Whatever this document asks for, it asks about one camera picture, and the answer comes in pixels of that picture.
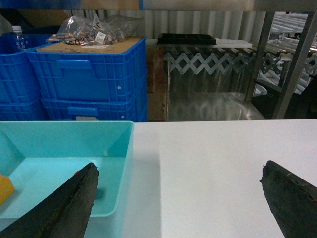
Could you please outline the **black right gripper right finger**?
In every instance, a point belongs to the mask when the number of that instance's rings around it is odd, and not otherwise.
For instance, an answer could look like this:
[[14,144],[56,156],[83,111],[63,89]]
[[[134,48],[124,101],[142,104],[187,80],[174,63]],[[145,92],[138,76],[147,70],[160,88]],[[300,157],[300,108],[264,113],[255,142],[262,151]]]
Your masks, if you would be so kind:
[[317,236],[317,188],[269,160],[260,180],[264,196],[286,238]]

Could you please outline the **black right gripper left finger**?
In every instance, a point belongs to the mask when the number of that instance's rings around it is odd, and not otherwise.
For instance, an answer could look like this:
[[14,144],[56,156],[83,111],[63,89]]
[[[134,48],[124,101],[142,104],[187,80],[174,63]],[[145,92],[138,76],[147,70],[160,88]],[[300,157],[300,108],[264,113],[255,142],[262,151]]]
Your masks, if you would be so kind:
[[88,163],[25,215],[2,238],[82,238],[97,192],[99,171]]

